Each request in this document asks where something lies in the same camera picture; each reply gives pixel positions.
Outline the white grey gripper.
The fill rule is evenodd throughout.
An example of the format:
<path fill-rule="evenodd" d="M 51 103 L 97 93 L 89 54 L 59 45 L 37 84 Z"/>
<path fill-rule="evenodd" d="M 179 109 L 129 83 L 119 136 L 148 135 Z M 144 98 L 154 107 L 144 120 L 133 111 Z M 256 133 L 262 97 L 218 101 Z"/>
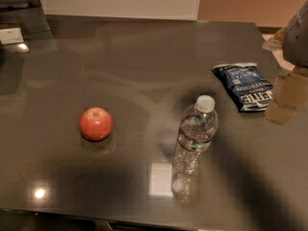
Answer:
<path fill-rule="evenodd" d="M 284 59 L 299 66 L 274 81 L 266 118 L 276 124 L 286 124 L 308 103 L 308 1 L 287 25 L 282 47 Z"/>

